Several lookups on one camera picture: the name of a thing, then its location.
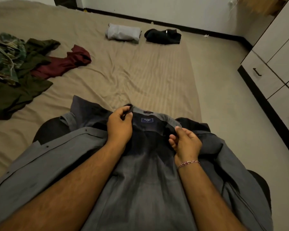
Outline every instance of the floor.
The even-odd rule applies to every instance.
[[[289,231],[289,150],[237,72],[247,51],[229,40],[183,33],[202,120],[270,186],[274,230]]]

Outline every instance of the beige bed sheet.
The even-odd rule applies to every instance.
[[[140,27],[138,45],[109,41],[108,23]],[[132,103],[144,110],[201,121],[200,105],[189,53],[182,37],[179,45],[145,41],[144,33],[166,27],[13,0],[0,3],[0,33],[25,41],[54,39],[61,42],[51,52],[66,57],[74,44],[84,47],[92,63],[51,78],[54,84],[10,120],[0,121],[0,176],[31,143],[47,120],[69,111],[73,95],[114,110]]]

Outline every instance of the black pants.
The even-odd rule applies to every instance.
[[[39,141],[40,144],[48,143],[54,139],[57,139],[63,135],[66,135],[70,132],[69,127],[60,121],[59,117],[52,118],[46,121],[37,131],[33,142]],[[269,203],[271,210],[271,194],[270,188],[267,184],[266,180],[261,177],[258,173],[249,170],[249,172],[253,175],[253,177],[257,180],[258,184],[262,188],[262,191]]]

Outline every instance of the green clothing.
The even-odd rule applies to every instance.
[[[26,58],[25,42],[8,33],[0,34],[0,80],[15,85],[19,69]]]
[[[25,44],[27,56],[20,68],[15,70],[19,84],[10,86],[0,81],[0,120],[10,119],[14,112],[22,109],[53,84],[48,80],[32,76],[30,71],[37,65],[48,64],[50,60],[45,55],[59,45],[60,43],[55,40],[29,39],[27,41]]]

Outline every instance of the camouflage jacket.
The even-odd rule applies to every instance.
[[[0,79],[15,85],[19,69],[26,58],[25,42],[8,33],[0,34]]]

